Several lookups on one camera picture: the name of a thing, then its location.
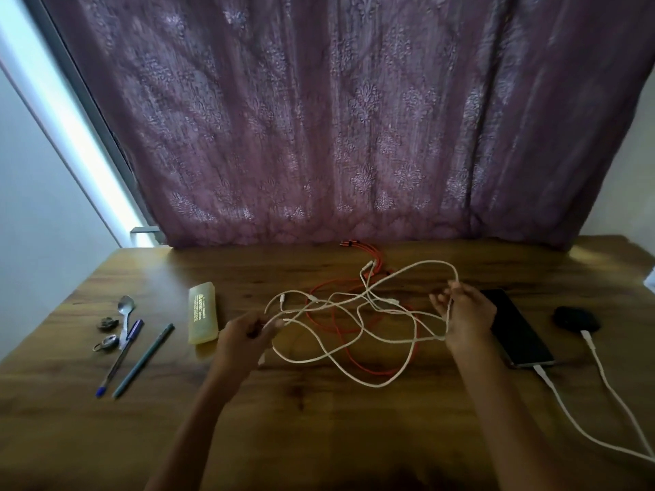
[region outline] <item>phone screen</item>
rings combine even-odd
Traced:
[[[503,289],[482,290],[498,311],[491,332],[515,367],[555,363],[553,355]]]

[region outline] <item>purple curtain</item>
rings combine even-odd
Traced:
[[[655,0],[44,0],[173,246],[567,247]]]

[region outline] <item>metal spoon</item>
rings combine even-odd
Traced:
[[[136,308],[136,304],[134,303],[134,300],[131,299],[129,296],[124,296],[120,299],[119,301],[119,313],[123,316],[123,328],[120,331],[120,344],[119,348],[123,349],[125,348],[125,344],[127,343],[127,333],[128,333],[128,325],[129,325],[129,318],[130,318],[130,313]]]

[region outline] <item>pen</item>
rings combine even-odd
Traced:
[[[132,368],[129,374],[127,374],[127,377],[123,379],[123,381],[119,384],[119,387],[116,388],[116,391],[114,391],[114,394],[111,395],[112,398],[117,399],[120,395],[123,394],[123,392],[127,389],[127,387],[130,385],[130,382],[137,376],[139,372],[141,372],[141,369],[143,369],[143,366],[150,360],[150,357],[152,357],[155,352],[157,351],[157,348],[159,348],[164,341],[166,341],[166,338],[168,338],[168,335],[175,329],[175,326],[173,324],[168,324],[162,332],[160,332],[159,336],[155,341],[150,345],[150,348],[143,354],[141,358],[139,358],[139,361],[136,363],[136,365]]]
[[[141,330],[142,327],[143,327],[143,321],[141,319],[136,321],[132,326],[132,329],[130,330],[130,334],[128,334],[126,339],[125,348],[120,352],[120,355],[118,358],[116,358],[114,365],[111,366],[109,372],[107,372],[107,375],[102,380],[100,387],[96,391],[96,398],[102,398],[103,394],[105,394],[105,391],[107,391],[107,385],[113,379],[114,375],[116,375],[116,371],[119,370],[120,364],[125,358],[127,351],[130,349],[130,345],[136,339],[136,336],[139,334],[139,331]]]

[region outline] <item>wooden table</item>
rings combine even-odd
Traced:
[[[562,362],[551,376],[581,425],[604,441],[639,449],[584,341],[550,322],[558,305],[593,311],[604,325],[595,338],[608,377],[655,443],[655,295],[642,286],[652,257],[615,237],[580,238],[568,254],[499,241],[382,248],[393,269],[438,258],[453,263],[462,280],[505,288]],[[211,354],[211,345],[198,351],[187,346],[187,289],[213,281],[226,320],[261,310],[286,289],[356,277],[368,260],[363,251],[338,245],[119,250],[0,364],[0,489],[141,489]],[[426,294],[450,277],[446,267],[425,266],[385,289],[429,310]],[[123,398],[96,400],[96,386],[116,353],[91,352],[102,337],[95,324],[117,316],[124,294],[137,303],[132,319],[143,318],[145,326],[117,379],[165,324],[177,329]],[[379,332],[401,337],[411,327],[385,318]],[[321,335],[339,344],[333,334]],[[280,333],[276,344],[294,358],[319,352],[299,326]],[[369,340],[352,348],[362,363],[386,368],[399,365],[406,351]],[[535,374],[513,371],[512,377],[540,427],[589,488],[655,487],[655,465],[586,441]],[[204,480],[207,490],[495,487],[471,403],[441,342],[423,344],[407,371],[382,389],[355,384],[329,362],[295,367],[268,352],[265,366],[225,408]]]

